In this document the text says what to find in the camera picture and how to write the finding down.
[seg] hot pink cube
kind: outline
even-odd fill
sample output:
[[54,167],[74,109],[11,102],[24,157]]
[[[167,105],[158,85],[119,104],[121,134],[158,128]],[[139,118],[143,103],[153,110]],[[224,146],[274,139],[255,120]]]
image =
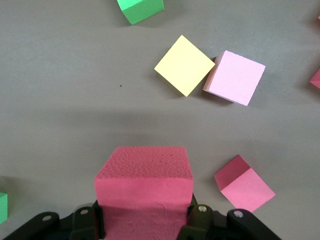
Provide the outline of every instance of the hot pink cube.
[[184,147],[118,147],[94,179],[106,239],[175,240],[193,184]]
[[203,90],[248,106],[266,66],[227,50],[214,62]]
[[320,89],[320,69],[315,73],[315,75],[311,78],[310,83],[315,85]]
[[221,193],[237,209],[253,212],[276,195],[240,155],[214,178]]

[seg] foam block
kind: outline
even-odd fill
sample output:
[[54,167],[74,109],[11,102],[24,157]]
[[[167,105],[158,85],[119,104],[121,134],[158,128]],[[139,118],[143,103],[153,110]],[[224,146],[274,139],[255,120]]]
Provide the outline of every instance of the foam block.
[[8,218],[8,194],[0,192],[0,224]]
[[214,65],[181,35],[154,69],[187,97]]
[[165,9],[163,0],[117,0],[121,11],[134,25]]
[[224,51],[215,58],[203,90],[248,106],[266,66]]
[[193,182],[184,147],[118,147],[94,179],[106,239],[175,240]]
[[237,209],[253,212],[276,195],[240,155],[214,178],[221,193]]
[[315,85],[320,89],[320,69],[315,73],[315,75],[311,78],[310,83]]

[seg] textured pink surface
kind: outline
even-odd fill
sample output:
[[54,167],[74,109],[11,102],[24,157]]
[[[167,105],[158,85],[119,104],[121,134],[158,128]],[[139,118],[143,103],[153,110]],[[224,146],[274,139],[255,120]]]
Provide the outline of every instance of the textured pink surface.
[[237,209],[253,212],[276,195],[239,155],[214,178],[221,193]]
[[118,147],[94,185],[107,240],[175,240],[186,224],[193,175],[184,147]]
[[203,90],[247,106],[266,67],[227,50],[214,62]]
[[311,78],[310,83],[312,83],[313,85],[315,85],[320,89],[320,69]]

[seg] yellow cube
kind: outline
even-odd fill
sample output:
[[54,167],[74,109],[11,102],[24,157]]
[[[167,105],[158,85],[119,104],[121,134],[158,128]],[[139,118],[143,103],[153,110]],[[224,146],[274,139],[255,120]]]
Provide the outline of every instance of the yellow cube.
[[214,65],[210,58],[181,35],[154,70],[187,97]]

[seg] gray table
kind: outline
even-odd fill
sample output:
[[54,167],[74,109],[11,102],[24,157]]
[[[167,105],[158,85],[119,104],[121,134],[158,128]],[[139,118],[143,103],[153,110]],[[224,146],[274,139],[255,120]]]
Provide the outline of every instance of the gray table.
[[[185,146],[199,202],[232,204],[213,174],[240,154],[276,193],[254,214],[286,240],[320,235],[317,0],[164,0],[131,26],[116,0],[0,1],[0,239],[34,215],[96,199],[118,146]],[[266,65],[248,107],[184,97],[154,67],[180,35],[213,58]]]

